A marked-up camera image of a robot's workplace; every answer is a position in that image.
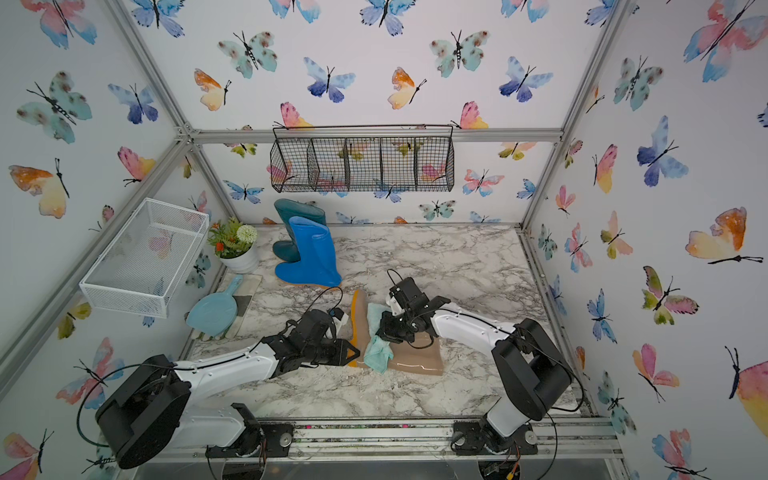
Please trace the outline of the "white mesh wall basket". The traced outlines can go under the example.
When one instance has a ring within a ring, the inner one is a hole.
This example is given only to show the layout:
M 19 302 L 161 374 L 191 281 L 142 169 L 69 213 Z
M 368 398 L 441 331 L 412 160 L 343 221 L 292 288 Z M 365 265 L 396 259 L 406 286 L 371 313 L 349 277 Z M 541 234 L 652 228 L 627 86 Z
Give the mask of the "white mesh wall basket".
M 95 309 L 167 317 L 208 227 L 205 212 L 144 199 L 79 282 L 80 292 Z

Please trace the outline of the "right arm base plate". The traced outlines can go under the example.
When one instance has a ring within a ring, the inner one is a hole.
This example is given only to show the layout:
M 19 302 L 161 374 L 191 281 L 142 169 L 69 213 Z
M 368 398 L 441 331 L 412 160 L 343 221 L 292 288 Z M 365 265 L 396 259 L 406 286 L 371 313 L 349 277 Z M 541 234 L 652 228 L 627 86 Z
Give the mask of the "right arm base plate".
M 454 422 L 449 447 L 459 456 L 484 454 L 518 456 L 538 453 L 537 439 L 529 424 L 524 424 L 512 434 L 504 436 L 484 420 Z

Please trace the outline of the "beige rubber boot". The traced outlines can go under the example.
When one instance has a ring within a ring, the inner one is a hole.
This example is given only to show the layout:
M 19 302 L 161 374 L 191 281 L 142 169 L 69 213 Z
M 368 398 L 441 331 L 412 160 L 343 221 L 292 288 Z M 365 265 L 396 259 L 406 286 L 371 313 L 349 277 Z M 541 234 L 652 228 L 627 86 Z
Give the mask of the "beige rubber boot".
M 368 333 L 367 294 L 356 290 L 353 294 L 350 322 L 352 327 L 352 345 L 360 351 L 360 356 L 349 363 L 350 367 L 368 368 L 363 363 L 363 356 L 370 341 Z M 388 370 L 397 370 L 412 374 L 439 376 L 443 374 L 444 364 L 439 343 L 435 341 L 425 349 L 416 349 L 407 343 L 390 343 L 394 357 L 389 361 Z

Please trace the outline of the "aluminium front rail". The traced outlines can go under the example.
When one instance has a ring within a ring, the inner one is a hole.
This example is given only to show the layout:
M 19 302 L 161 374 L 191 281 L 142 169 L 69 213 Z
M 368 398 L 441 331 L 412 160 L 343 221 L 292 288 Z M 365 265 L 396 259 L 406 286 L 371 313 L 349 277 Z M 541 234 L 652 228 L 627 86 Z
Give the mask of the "aluminium front rail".
M 533 459 L 608 459 L 617 460 L 624 454 L 618 438 L 608 421 L 599 418 L 558 417 L 554 421 L 528 423 L 537 439 L 538 453 L 535 455 L 484 454 L 459 456 L 451 451 L 449 442 L 453 434 L 453 423 L 476 421 L 473 418 L 438 418 L 421 420 L 286 420 L 261 421 L 259 423 L 292 423 L 295 433 L 287 458 L 272 458 L 267 461 L 362 461 L 383 460 L 442 460 L 476 459 L 479 461 L 501 462 L 519 457 Z M 217 446 L 212 440 L 195 439 L 186 434 L 163 449 L 154 448 L 129 454 L 123 463 L 134 468 L 150 461 L 182 460 L 231 460 L 257 461 L 250 459 L 207 459 L 207 447 Z

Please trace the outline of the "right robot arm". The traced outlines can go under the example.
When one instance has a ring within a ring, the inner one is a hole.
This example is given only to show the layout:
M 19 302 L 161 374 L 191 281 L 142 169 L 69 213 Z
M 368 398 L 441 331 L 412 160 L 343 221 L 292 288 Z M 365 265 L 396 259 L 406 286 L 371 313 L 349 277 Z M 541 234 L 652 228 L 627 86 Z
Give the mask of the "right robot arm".
M 574 374 L 544 328 L 533 319 L 517 323 L 470 313 L 443 296 L 428 297 L 407 277 L 389 290 L 390 313 L 377 331 L 393 343 L 410 343 L 418 333 L 432 340 L 456 341 L 490 357 L 504 394 L 485 415 L 500 438 L 512 436 L 527 422 L 542 420 Z

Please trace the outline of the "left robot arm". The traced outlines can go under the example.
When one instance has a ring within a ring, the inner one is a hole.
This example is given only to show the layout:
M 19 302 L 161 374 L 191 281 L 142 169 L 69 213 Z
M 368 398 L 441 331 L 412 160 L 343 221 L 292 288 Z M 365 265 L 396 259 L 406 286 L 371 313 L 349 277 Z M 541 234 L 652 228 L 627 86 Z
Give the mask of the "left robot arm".
M 279 449 L 279 435 L 244 404 L 215 409 L 202 403 L 242 384 L 358 359 L 359 349 L 336 335 L 338 312 L 310 310 L 279 333 L 228 354 L 178 363 L 164 355 L 146 359 L 95 415 L 117 466 L 133 469 L 170 449 L 204 447 L 213 458 L 268 456 Z

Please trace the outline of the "mint green fluffy cloth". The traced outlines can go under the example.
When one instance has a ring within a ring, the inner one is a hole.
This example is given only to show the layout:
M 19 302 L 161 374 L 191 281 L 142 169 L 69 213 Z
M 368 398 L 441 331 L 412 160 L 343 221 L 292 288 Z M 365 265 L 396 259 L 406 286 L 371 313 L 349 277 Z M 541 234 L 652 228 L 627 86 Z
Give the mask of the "mint green fluffy cloth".
M 390 313 L 386 305 L 369 303 L 367 306 L 366 319 L 370 341 L 363 356 L 363 363 L 380 374 L 388 369 L 389 361 L 394 357 L 390 343 L 378 335 L 384 313 Z

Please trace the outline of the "blue rubber boot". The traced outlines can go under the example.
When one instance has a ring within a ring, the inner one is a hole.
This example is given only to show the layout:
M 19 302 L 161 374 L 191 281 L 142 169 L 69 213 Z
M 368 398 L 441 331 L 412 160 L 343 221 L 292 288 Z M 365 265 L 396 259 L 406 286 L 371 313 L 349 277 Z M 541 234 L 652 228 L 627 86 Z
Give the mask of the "blue rubber boot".
M 283 282 L 294 285 L 338 287 L 342 277 L 336 266 L 336 252 L 327 226 L 294 216 L 289 220 L 298 248 L 299 260 L 276 266 L 275 274 Z

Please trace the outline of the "potted plant white pot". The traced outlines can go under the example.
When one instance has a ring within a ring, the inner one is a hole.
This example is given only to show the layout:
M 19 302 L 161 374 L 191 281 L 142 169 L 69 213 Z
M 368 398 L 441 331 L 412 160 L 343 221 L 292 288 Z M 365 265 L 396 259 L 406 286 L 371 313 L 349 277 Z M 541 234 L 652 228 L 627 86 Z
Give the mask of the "potted plant white pot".
M 232 217 L 215 221 L 208 230 L 214 254 L 232 272 L 249 274 L 256 270 L 259 255 L 255 247 L 257 229 Z

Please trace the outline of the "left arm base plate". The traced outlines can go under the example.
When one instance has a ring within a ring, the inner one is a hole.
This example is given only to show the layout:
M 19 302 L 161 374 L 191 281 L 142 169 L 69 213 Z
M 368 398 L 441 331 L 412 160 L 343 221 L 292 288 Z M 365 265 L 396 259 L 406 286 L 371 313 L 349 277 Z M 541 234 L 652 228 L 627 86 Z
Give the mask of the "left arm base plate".
M 240 436 L 229 446 L 207 447 L 207 459 L 269 460 L 287 458 L 293 443 L 295 425 L 292 423 L 248 424 Z

